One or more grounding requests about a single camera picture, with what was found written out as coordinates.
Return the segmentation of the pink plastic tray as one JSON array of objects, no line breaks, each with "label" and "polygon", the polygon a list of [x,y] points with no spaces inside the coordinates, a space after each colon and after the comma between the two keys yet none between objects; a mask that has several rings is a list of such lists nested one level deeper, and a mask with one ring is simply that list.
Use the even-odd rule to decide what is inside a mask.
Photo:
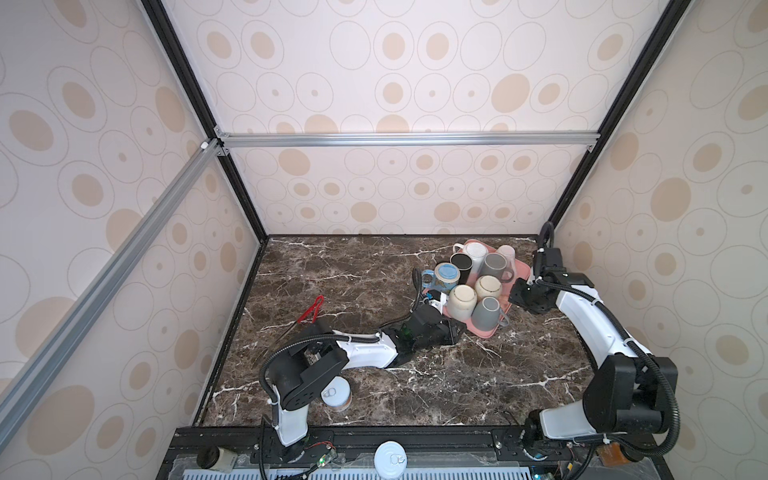
[{"label": "pink plastic tray", "polygon": [[[485,244],[485,245],[488,247],[489,253],[491,253],[491,252],[496,252],[496,249],[497,249],[497,248],[494,248],[494,247],[492,247],[492,246],[489,246],[489,245],[487,245],[487,244]],[[517,280],[518,278],[523,278],[523,279],[527,278],[527,277],[528,277],[528,275],[529,275],[529,274],[530,274],[530,272],[531,272],[531,267],[522,261],[522,253],[521,253],[520,251],[516,250],[516,248],[515,248],[515,251],[516,251],[516,270],[515,270],[515,278],[514,278],[514,280],[513,280],[512,282],[510,282],[510,283],[505,283],[505,284],[502,284],[502,283],[501,283],[501,284],[502,284],[502,293],[501,293],[501,296],[500,296],[500,298],[499,298],[499,299],[497,299],[497,300],[500,302],[500,304],[501,304],[501,307],[502,307],[503,311],[505,312],[505,314],[506,314],[507,316],[508,316],[508,311],[509,311],[509,308],[510,308],[510,302],[509,302],[509,294],[510,294],[511,288],[512,288],[512,286],[513,286],[513,282],[514,282],[515,280]],[[477,274],[473,274],[473,275],[471,275],[471,274],[470,274],[470,276],[469,276],[469,279],[468,279],[468,282],[467,282],[465,285],[468,285],[468,286],[470,286],[470,287],[473,287],[473,288],[474,288],[475,282],[476,282],[476,280],[477,280],[479,277],[480,277],[480,271],[479,271]],[[447,309],[446,309],[446,306],[445,306],[445,310],[444,310],[444,313],[443,313],[443,315],[445,315],[445,316],[449,317],[449,316],[447,315]],[[469,319],[467,322],[464,322],[464,323],[466,324],[466,328],[467,328],[467,330],[468,330],[469,332],[473,333],[474,335],[476,335],[476,336],[478,336],[478,337],[480,337],[480,338],[484,338],[484,339],[487,339],[487,338],[490,338],[490,337],[492,337],[492,336],[493,336],[493,335],[496,333],[497,329],[499,328],[499,327],[498,327],[498,328],[497,328],[497,329],[496,329],[496,330],[495,330],[493,333],[490,333],[490,332],[488,332],[488,333],[483,333],[483,332],[480,332],[480,331],[476,330],[476,329],[473,327],[473,325],[472,325],[472,322],[471,322],[471,318],[470,318],[470,319]]]}]

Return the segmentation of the cream and pink mug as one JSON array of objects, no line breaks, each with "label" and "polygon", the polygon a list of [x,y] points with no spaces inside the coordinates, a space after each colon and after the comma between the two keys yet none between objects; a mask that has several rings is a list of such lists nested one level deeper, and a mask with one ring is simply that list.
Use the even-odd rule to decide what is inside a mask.
[{"label": "cream and pink mug", "polygon": [[499,299],[502,293],[502,284],[498,278],[492,275],[483,275],[476,280],[474,290],[479,301],[485,298]]}]

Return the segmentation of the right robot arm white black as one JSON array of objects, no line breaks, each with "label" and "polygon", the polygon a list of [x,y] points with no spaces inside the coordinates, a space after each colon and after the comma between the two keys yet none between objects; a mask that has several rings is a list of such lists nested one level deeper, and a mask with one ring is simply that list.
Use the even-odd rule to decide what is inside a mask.
[{"label": "right robot arm white black", "polygon": [[580,400],[529,414],[523,445],[608,442],[642,456],[663,456],[674,448],[682,426],[675,395],[677,366],[630,335],[593,282],[583,273],[567,271],[559,249],[538,246],[528,279],[515,281],[510,300],[530,313],[560,310],[597,367]]}]

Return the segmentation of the grey mug white interior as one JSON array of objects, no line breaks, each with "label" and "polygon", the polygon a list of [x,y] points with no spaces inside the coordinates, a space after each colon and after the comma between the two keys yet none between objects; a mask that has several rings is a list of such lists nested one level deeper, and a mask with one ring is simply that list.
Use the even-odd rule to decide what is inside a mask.
[{"label": "grey mug white interior", "polygon": [[493,333],[500,326],[508,326],[510,319],[496,298],[485,297],[476,304],[471,322],[476,330],[483,333]]}]

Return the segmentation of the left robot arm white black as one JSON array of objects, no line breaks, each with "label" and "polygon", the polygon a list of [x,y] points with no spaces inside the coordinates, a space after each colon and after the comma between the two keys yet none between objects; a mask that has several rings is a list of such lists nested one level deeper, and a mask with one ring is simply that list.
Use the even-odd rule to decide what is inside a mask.
[{"label": "left robot arm white black", "polygon": [[457,344],[466,330],[465,323],[425,304],[373,334],[344,333],[321,321],[307,326],[268,356],[259,372],[280,443],[304,440],[308,406],[342,371],[400,367],[422,351]]}]

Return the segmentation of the cream speckled mug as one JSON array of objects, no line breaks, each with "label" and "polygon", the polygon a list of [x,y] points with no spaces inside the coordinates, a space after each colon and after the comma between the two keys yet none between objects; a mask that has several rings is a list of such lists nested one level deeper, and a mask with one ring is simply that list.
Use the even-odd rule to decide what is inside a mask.
[{"label": "cream speckled mug", "polygon": [[477,303],[477,293],[468,285],[457,285],[449,294],[446,303],[447,315],[455,320],[467,322]]}]

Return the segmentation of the blue butterfly mug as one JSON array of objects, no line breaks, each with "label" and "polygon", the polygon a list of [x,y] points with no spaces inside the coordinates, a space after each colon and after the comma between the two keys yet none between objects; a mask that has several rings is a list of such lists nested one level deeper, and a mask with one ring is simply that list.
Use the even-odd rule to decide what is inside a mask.
[{"label": "blue butterfly mug", "polygon": [[460,280],[461,272],[450,262],[438,263],[433,269],[421,272],[421,285],[424,290],[436,290],[448,294]]}]

